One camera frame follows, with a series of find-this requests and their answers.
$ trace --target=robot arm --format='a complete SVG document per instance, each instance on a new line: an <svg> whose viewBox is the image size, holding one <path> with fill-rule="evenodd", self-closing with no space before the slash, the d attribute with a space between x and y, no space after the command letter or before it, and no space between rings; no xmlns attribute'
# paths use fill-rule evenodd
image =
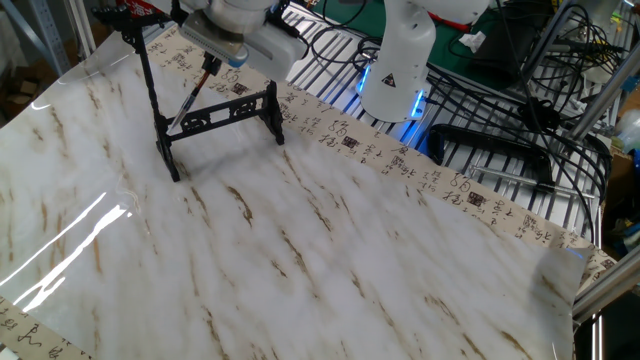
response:
<svg viewBox="0 0 640 360"><path fill-rule="evenodd" d="M436 39L429 17L461 24L484 12L489 0L385 0L386 28L378 53L357 87L362 106L376 119L402 122L422 117L430 85L427 60Z"/></svg>
<svg viewBox="0 0 640 360"><path fill-rule="evenodd" d="M171 0L151 0L170 13ZM247 64L268 78L284 80L306 51L297 30L267 21L279 0L181 0L193 10L180 34L231 66Z"/></svg>

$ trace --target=black wire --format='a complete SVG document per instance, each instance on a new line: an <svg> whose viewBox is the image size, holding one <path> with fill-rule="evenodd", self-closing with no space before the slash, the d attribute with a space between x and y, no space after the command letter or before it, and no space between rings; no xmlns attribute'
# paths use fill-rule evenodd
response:
<svg viewBox="0 0 640 360"><path fill-rule="evenodd" d="M449 102L453 103L453 104L454 104L454 105L456 105L458 108L462 108L462 109L464 109L464 107L462 106L462 104L460 104L458 101L456 101L455 99L453 99L453 98L452 98L449 94L447 94L447 93L446 93L446 92L445 92L445 91L444 91L444 90L443 90L439 85L437 85L437 81L432 81L431 83L432 83L432 86L434 87L434 89L435 89L435 90L437 90L440 94L442 94L442 96L443 96L443 97L445 97L446 101L449 101ZM429 101L430 101L430 103L437 104L436 102L434 102L434 101L432 101L432 100L429 100ZM456 113L456 111L455 111L455 110L453 110L453 111L452 111L451 109L449 109L449 108L447 108L447 107L446 107L446 101L445 101L444 103L442 103L442 104L438 104L438 105L442 106L443 108L445 108L446 110L448 110L448 111L449 111L449 112L451 112L452 114L453 114L453 113ZM460 114L456 114L456 116L459 116L459 117L461 117L461 118L463 118L463 119L465 119L465 120L467 120L467 121L469 121L469 122L472 122L472 123L476 123L476 124L480 124L480 125L486 125L486 126L490 126L490 127L498 128L498 129L502 130L503 132L505 132L505 133L507 133L507 134L509 134L509 135L513 136L516 140L518 140L518 141L520 141L520 142L523 142L523 143L525 143L526 145L534 146L534 147L540 147L540 145L538 145L536 142L534 142L534 141L532 141L532 140L529 140L529 139L527 139L527 138L525 138L525 137L521 136L519 133L526 132L526 133L531 133L531 134L536 134L536 135L541 135L541 136L543 136L543 135L551 135L551 136L556 135L556 136L557 136L557 134L554 134L554 133L551 133L551 134L544 134L544 133L540 133L540 132L537 132L537 131L531 131L531 130L527 130L527 129L523 129L523 128L513 128L513 127L507 127L507 126L504 126L504 125L496 124L496 123L492 122L490 119L485 118L485 117L482 117L482 116L480 116L480 115L478 115L478 114L473 114L472 116L473 116L473 117L480 118L480 119L482 119L484 122L480 122L480 121L477 121L477 120L475 120L475 119L473 119L473 118L471 118L471 117L463 116L463 115L460 115ZM561 138L561 137L559 138L559 140L560 140L561 142L563 142L563 143L564 143L564 142L568 142L568 144L567 144L567 145L568 145L569 147L571 147L571 146L573 145L571 142L566 141L566 139L563 139L563 138ZM541 148L541 149L542 149L543 151L545 151L546 153L548 153L548 149L544 149L544 148ZM595 177L594 175L590 174L590 173L589 173L589 171L587 171L586 169L584 169L584 167L579 166L578 164L576 164L575 162L573 162L571 159L567 158L566 156L564 156L564 155L562 155L562 154L557 154L557 156L558 156L559 158L561 158L562 160L566 161L567 163L569 163L569 164L573 165L573 166L576 168L576 170L580 170L580 171L582 171L582 172L585 174L585 176L587 176L588 178L590 178L590 179L591 179L591 181L594 183L594 185L595 185L595 186L596 186L596 188L598 189L598 194L599 194L599 197L600 197L600 203L602 203L602 200L604 200L604 197L605 197L605 192L606 192L606 179L608 178L608 175L606 175L606 174L602 174L602 172L600 171L600 169L599 169L599 167L597 166L597 164L593 161L593 159L591 159L591 158L586 154L586 152L585 152L584 150L581 150L581 149L578 149L578 148L574 148L573 150L574 150L576 153L578 153L578 154L579 154L583 159L587 160L587 162L589 162L589 164L590 164L590 165L595 169L596 175L598 175L598 179L597 179L597 180L596 180L596 177Z"/></svg>
<svg viewBox="0 0 640 360"><path fill-rule="evenodd" d="M342 24L334 24L334 23L330 22L330 21L327 19L326 10L327 10L327 3L328 3L328 2L329 2L328 0L325 0L324 4L322 4L322 17L321 17L321 19L322 19L325 23L329 24L329 26L328 26L328 27L326 27L326 28L324 28L324 29L322 29L322 30L320 30L320 31L318 31L318 32L313 36L313 38L311 39L311 43L309 44L309 45L310 45L309 47L311 48L311 53L313 54L313 56L314 56L316 59L320 59L320 60L324 60L324 61L332 62L332 63L335 63L335 64L356 64L356 63L365 63L365 62L368 62L368 61L369 61L368 59L365 59L365 60L356 60L356 59L355 59L355 57L352 57L350 60L346 60L346 61L344 61L344 60L329 59L329 58L326 58L326 57L324 57L324 56L320 55L320 54L316 51L315 44L316 44L316 42L317 42L317 41L318 41L318 40L319 40L319 39L320 39L324 34L326 34L326 33L327 33L327 32L329 32L329 31L332 31L332 30L343 30L343 29L349 29L348 25L349 25L350 23L352 23L352 22L353 22L353 21L354 21L358 16L360 16L360 14L361 14L361 13L362 13L362 11L364 10L365 6L367 5L367 2L366 2L365 0L363 0L363 1L362 1L362 6L360 6L360 9L358 10L358 12L356 12L356 13L355 13L355 15L353 15L349 20L345 21L345 22L344 22L344 23L342 23Z"/></svg>
<svg viewBox="0 0 640 360"><path fill-rule="evenodd" d="M503 13L502 5L500 4L500 0L496 0L496 3L498 5L498 9L500 10L500 13ZM585 18L587 20L589 19L589 15L587 14L587 11L584 9L584 7L582 7L580 5L576 5L576 4L572 4L572 5L569 5L569 6L575 6L575 7L581 8L584 11ZM513 59L517 62L518 61L517 60L518 59L518 55L516 54L515 45L513 44L513 39L511 38L511 33L509 32L509 28L507 26L508 25L507 24L507 20L504 17L503 17L503 21L504 21L505 28L506 28L507 39L509 40L509 48L511 49L511 55L513 56ZM522 70L519 67L517 67L517 71L518 71L518 76L520 77L520 82L522 83L522 87L524 88L524 92L525 92L525 95L526 95L527 100L528 100L527 103L529 105L529 109L531 111L531 116L533 117L533 121L537 125L537 127L540 128L540 123L539 123L539 121L537 119L537 116L536 116L536 113L535 113L535 109L533 107L532 96L531 96L531 93L529 92L529 87L527 86L527 81L524 79L524 75L522 74ZM569 176L569 173L564 168L564 165L560 162L560 159L558 158L558 156L556 156L556 154L553 151L551 151L551 148L550 148L550 145L549 145L549 142L547 141L547 139L544 136L541 136L540 138L544 142L544 144L547 147L547 149L549 149L549 155L552 156L554 161L558 164L558 168L564 173L564 175L567 177L567 179L571 182L571 185L573 186L573 188L578 193L578 197L580 198L580 201L582 202L582 205L584 206L585 216L589 220L589 226L590 226L590 231L589 232L591 233L591 239L592 239L592 242L593 242L593 240L595 240L595 226L594 226L594 223L593 223L593 219L591 218L591 212L589 210L589 206L587 204L586 199L582 195L582 192L580 192L580 188L578 187L578 184L576 183L575 179L572 179L571 176Z"/></svg>
<svg viewBox="0 0 640 360"><path fill-rule="evenodd" d="M567 8L570 7L576 7L578 9L581 9L584 12L585 15L585 23L587 25L589 25L589 14L587 13L587 10L585 10L584 7L578 5L578 4L572 4L567 6ZM589 52L589 46L591 45L591 28L589 26L587 26L587 45L585 47L585 53ZM583 67L584 67L584 62L585 62L585 58L582 58L580 60L580 65L578 66L578 69L576 70L576 73L578 74L578 76L575 76L574 78L572 78L572 82L571 82L571 86L570 86L570 90L569 93L573 94L573 92L575 91L576 85L578 84L578 81L580 79L580 76L582 74L583 71ZM583 88L584 88L584 83L582 81L580 81L580 92L582 92ZM558 110L558 112L562 113L562 110L564 110L564 108L567 106L567 104L569 103L569 100L571 99L571 96L567 96L564 99L564 102L562 103L562 106L560 106L560 109Z"/></svg>

